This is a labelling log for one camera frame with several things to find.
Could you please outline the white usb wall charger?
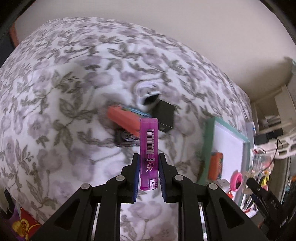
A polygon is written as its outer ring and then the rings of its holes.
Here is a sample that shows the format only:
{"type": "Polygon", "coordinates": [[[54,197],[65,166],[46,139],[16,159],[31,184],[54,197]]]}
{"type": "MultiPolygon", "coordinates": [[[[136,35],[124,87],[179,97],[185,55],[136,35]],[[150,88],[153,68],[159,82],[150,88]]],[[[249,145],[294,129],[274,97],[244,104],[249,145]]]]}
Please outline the white usb wall charger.
{"type": "Polygon", "coordinates": [[[230,191],[230,183],[226,179],[217,179],[216,184],[225,192],[230,191]]]}

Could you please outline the pink smart band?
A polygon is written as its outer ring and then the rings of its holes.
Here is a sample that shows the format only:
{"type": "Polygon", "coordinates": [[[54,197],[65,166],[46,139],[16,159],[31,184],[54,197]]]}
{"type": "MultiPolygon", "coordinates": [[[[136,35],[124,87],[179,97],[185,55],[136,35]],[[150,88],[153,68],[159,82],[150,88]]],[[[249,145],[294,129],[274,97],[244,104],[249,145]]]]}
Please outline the pink smart band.
{"type": "Polygon", "coordinates": [[[243,183],[243,176],[238,170],[234,171],[230,179],[230,190],[237,192],[243,183]]]}

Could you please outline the red floral mat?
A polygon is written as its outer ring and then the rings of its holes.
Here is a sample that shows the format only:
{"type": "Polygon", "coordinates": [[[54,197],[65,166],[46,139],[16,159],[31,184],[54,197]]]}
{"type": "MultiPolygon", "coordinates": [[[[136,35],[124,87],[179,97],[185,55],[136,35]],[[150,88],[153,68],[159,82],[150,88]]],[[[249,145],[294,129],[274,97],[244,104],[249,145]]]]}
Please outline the red floral mat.
{"type": "Polygon", "coordinates": [[[30,238],[42,226],[22,207],[15,207],[13,216],[8,220],[9,227],[18,240],[30,240],[30,238]]]}

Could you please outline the orange and blue carrot knife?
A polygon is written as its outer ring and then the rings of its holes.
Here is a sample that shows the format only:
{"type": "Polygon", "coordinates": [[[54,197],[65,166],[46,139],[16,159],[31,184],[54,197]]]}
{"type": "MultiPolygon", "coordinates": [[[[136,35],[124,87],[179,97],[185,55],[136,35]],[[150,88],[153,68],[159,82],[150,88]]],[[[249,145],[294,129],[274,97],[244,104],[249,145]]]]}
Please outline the orange and blue carrot knife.
{"type": "Polygon", "coordinates": [[[223,167],[223,154],[220,152],[215,152],[211,155],[208,180],[215,181],[220,179],[222,176],[223,167]]]}

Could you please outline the white smartwatch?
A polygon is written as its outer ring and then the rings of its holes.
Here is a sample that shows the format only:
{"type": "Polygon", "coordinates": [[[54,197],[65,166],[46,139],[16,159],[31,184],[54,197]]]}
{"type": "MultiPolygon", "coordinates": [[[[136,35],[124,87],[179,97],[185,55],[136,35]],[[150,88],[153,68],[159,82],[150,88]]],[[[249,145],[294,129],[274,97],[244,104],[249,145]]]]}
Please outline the white smartwatch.
{"type": "Polygon", "coordinates": [[[141,81],[134,86],[134,95],[138,105],[151,105],[159,101],[160,87],[153,81],[141,81]]]}

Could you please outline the black power adapter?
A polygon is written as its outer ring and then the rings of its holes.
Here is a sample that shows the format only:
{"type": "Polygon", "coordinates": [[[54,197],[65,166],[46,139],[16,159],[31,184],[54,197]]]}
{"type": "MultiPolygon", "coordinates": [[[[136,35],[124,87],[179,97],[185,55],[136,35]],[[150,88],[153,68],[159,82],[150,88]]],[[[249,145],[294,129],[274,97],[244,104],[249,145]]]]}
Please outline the black power adapter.
{"type": "Polygon", "coordinates": [[[264,133],[264,134],[256,135],[253,137],[253,140],[254,140],[255,146],[266,144],[269,142],[268,134],[264,133]]]}

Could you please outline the floral fleece blanket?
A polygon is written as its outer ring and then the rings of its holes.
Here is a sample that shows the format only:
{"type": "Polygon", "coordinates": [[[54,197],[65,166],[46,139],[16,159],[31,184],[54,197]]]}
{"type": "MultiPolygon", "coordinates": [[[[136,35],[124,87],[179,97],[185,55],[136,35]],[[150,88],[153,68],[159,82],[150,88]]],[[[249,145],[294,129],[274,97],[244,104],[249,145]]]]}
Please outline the floral fleece blanket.
{"type": "Polygon", "coordinates": [[[104,184],[137,147],[114,143],[107,109],[138,109],[134,86],[153,81],[175,106],[159,151],[196,181],[204,126],[218,117],[241,133],[247,94],[207,58],[152,29],[104,18],[51,20],[1,67],[1,187],[43,224],[83,183],[104,184]]]}

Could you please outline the black toy car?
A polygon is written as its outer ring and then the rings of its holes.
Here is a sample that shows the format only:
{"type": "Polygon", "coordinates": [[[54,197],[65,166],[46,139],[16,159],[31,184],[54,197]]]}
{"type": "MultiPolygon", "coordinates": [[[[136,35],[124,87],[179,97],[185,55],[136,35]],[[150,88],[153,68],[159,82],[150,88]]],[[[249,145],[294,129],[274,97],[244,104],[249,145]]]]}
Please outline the black toy car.
{"type": "Polygon", "coordinates": [[[123,128],[117,128],[114,132],[114,143],[118,147],[140,146],[140,139],[123,128]]]}

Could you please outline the colourful toy pile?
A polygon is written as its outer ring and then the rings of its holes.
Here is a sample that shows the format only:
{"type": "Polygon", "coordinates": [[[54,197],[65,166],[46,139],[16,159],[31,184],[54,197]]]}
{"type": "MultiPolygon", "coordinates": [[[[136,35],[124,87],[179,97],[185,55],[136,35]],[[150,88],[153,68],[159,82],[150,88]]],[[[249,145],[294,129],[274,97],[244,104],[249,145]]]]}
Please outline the colourful toy pile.
{"type": "Polygon", "coordinates": [[[259,173],[259,184],[284,204],[295,194],[295,155],[286,159],[274,159],[271,165],[259,173]]]}

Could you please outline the purple lighter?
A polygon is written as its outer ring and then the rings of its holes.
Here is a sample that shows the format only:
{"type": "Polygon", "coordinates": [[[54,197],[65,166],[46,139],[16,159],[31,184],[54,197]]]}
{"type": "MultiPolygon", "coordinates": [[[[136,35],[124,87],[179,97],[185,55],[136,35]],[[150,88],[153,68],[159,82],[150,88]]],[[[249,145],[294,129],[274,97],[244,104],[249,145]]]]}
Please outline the purple lighter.
{"type": "Polygon", "coordinates": [[[158,188],[158,119],[140,120],[140,190],[158,188]]]}

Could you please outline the white tray with teal rim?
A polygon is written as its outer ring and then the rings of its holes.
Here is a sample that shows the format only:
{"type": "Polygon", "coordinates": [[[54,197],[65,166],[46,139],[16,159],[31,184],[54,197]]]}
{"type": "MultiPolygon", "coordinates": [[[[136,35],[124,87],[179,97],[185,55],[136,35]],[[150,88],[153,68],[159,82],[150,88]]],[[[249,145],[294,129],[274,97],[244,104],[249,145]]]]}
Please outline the white tray with teal rim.
{"type": "Polygon", "coordinates": [[[211,156],[222,153],[221,178],[231,181],[235,171],[243,173],[249,169],[250,141],[243,134],[234,129],[220,118],[210,118],[205,123],[204,144],[201,160],[204,163],[201,168],[201,177],[197,184],[207,185],[210,180],[208,173],[211,156]]]}

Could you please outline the white power strip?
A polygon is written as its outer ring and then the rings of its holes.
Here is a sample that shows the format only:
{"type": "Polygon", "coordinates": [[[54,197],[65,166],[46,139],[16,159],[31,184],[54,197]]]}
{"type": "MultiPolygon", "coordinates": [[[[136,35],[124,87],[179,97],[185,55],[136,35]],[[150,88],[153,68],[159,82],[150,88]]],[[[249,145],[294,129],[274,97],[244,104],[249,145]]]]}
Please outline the white power strip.
{"type": "Polygon", "coordinates": [[[251,148],[254,147],[254,137],[256,136],[256,129],[254,122],[246,123],[247,138],[250,142],[251,148]]]}

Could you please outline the black charger cube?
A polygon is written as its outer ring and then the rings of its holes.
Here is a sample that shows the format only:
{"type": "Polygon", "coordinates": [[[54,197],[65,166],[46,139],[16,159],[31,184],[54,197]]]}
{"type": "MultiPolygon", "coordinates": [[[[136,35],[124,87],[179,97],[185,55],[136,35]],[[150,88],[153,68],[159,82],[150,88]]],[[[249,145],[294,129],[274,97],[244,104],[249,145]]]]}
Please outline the black charger cube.
{"type": "Polygon", "coordinates": [[[159,130],[167,133],[174,126],[175,106],[160,100],[152,109],[152,117],[158,119],[159,130]]]}

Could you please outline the red glue stick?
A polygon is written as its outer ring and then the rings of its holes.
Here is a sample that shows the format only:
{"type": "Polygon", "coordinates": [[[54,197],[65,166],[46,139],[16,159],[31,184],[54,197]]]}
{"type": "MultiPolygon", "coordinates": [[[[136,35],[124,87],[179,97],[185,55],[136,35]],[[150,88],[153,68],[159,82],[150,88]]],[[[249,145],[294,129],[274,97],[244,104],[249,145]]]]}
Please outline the red glue stick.
{"type": "Polygon", "coordinates": [[[233,199],[234,195],[231,190],[229,190],[226,194],[230,199],[233,199]]]}

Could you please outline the white lattice shelf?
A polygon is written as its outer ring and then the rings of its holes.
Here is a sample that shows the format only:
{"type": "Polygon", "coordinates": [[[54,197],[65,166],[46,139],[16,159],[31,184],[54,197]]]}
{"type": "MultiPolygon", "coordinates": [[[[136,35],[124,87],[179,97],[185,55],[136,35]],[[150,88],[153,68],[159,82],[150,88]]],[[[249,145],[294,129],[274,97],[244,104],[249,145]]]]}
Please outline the white lattice shelf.
{"type": "Polygon", "coordinates": [[[268,134],[269,142],[255,146],[286,159],[295,155],[295,104],[286,85],[251,104],[256,135],[268,134]]]}

